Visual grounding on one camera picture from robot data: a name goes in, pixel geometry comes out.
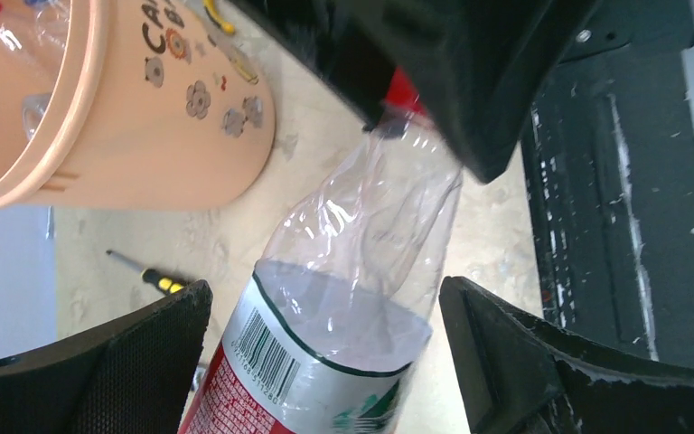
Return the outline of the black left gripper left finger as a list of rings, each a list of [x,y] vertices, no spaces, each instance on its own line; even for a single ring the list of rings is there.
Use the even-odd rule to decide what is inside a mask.
[[[0,433],[175,433],[211,316],[204,280],[0,359]]]

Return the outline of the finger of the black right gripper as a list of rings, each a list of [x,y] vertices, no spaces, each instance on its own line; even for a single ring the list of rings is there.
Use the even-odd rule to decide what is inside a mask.
[[[530,104],[596,1],[380,1],[377,41],[482,183],[506,170]]]
[[[236,0],[233,4],[374,128],[395,72],[337,1]]]

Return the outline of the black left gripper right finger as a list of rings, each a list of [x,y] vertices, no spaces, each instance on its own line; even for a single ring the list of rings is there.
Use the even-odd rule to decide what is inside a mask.
[[[472,433],[694,433],[694,369],[555,326],[463,277],[439,306]]]

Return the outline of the red label bottle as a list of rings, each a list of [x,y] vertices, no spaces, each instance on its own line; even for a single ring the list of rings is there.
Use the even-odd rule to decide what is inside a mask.
[[[396,70],[377,126],[274,231],[181,432],[393,432],[462,183]]]
[[[40,78],[58,76],[70,27],[69,1],[0,1],[0,49]]]

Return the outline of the orange plastic bin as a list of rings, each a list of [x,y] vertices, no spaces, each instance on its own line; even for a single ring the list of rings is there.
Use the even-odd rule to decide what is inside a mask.
[[[0,49],[0,208],[191,211],[229,203],[271,153],[276,111],[185,1],[69,1],[56,79]]]

